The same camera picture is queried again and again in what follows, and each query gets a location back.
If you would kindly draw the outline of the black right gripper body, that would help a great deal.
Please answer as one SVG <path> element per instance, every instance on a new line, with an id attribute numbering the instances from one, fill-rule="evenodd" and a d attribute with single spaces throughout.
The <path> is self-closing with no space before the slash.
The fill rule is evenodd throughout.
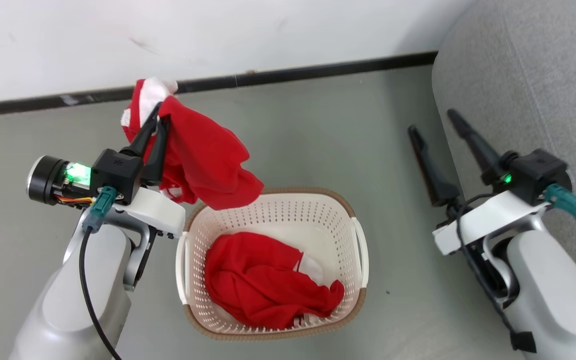
<path id="1" fill-rule="evenodd" d="M 568 164 L 542 148 L 526 155 L 508 151 L 501 155 L 498 165 L 501 176 L 493 182 L 493 192 L 511 191 L 532 207 L 546 200 L 546 190 L 553 184 L 573 191 Z"/>

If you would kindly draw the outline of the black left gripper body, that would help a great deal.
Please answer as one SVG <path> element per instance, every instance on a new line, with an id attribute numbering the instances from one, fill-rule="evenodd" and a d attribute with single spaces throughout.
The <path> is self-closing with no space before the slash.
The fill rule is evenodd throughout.
<path id="1" fill-rule="evenodd" d="M 89 206 L 105 187 L 112 187 L 114 203 L 127 206 L 141 187 L 143 168 L 141 157 L 112 149 L 104 150 L 93 166 L 44 155 L 30 169 L 26 193 L 31 200 L 51 206 Z"/>

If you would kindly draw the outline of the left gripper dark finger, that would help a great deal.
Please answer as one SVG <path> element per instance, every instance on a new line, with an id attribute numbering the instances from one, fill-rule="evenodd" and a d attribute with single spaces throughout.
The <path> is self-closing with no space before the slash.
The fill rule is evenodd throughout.
<path id="1" fill-rule="evenodd" d="M 170 116 L 160 117 L 150 155 L 141 176 L 142 186 L 160 186 L 165 168 L 165 158 L 170 130 Z"/>
<path id="2" fill-rule="evenodd" d="M 157 123 L 160 120 L 159 111 L 162 102 L 157 103 L 151 113 L 147 116 L 146 122 L 128 146 L 124 146 L 119 153 L 128 157 L 142 158 L 146 154 L 151 137 L 156 136 Z"/>

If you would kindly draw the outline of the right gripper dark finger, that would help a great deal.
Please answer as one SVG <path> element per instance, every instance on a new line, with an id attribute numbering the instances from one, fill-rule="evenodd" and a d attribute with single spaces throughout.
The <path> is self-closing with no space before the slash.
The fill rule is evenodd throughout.
<path id="1" fill-rule="evenodd" d="M 458 137 L 465 141 L 481 171 L 481 180 L 486 186 L 501 186 L 507 171 L 501 166 L 501 157 L 480 133 L 454 108 L 446 111 Z"/>
<path id="2" fill-rule="evenodd" d="M 447 207 L 450 203 L 454 203 L 461 196 L 461 192 L 457 186 L 448 182 L 441 169 L 435 165 L 429 153 L 429 147 L 418 128 L 410 125 L 407 128 L 407 134 L 432 207 Z"/>

